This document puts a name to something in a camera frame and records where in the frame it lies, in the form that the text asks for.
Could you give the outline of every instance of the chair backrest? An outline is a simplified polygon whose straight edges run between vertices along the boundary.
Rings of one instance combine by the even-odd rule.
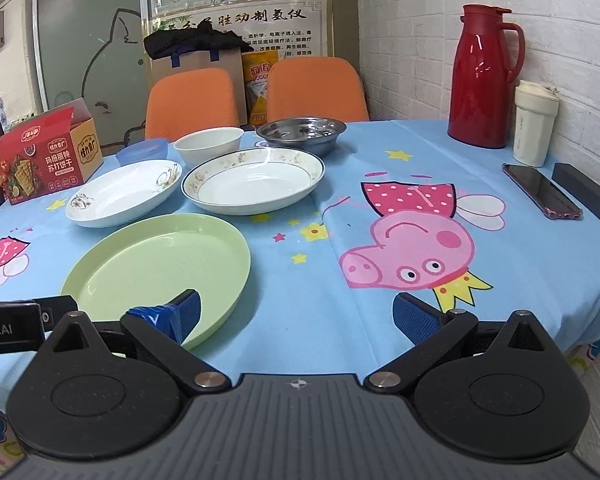
[[[339,57],[293,57],[277,62],[267,78],[267,121],[292,117],[368,121],[356,70]]]
[[[187,134],[240,126],[234,86],[220,68],[190,70],[160,79],[149,94],[144,136],[170,142]]]

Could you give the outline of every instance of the tablecloth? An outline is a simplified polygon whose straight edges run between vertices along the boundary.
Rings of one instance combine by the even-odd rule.
[[[257,143],[252,132],[242,139]],[[482,320],[527,308],[563,351],[600,338],[600,221],[587,210],[583,221],[546,219],[503,162],[515,163],[510,150],[456,142],[443,121],[350,124],[307,198],[224,217],[250,246],[251,273],[227,322],[194,353],[234,382],[247,372],[363,379],[413,345],[394,321],[401,290]],[[96,175],[115,167],[106,158]],[[115,230],[71,224],[64,204],[74,192],[1,206],[0,240],[24,248],[16,242],[18,256],[0,266],[0,300],[59,293]],[[202,212],[178,190],[151,215],[176,211]],[[0,410],[31,357],[0,356]]]

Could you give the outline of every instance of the smartphone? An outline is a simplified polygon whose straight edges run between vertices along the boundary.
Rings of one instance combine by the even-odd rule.
[[[522,188],[547,218],[582,220],[582,209],[536,168],[503,164],[502,171]]]

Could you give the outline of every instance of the white travel cup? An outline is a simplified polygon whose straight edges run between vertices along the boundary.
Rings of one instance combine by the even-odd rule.
[[[551,133],[560,99],[547,88],[530,81],[520,81],[516,88],[516,133],[513,157],[540,168],[549,150]]]

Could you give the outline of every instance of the metal basin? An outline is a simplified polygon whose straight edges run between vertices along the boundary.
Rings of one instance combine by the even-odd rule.
[[[347,129],[335,119],[298,117],[258,127],[256,133],[270,146],[295,148],[317,156],[325,156],[336,146],[338,136]]]

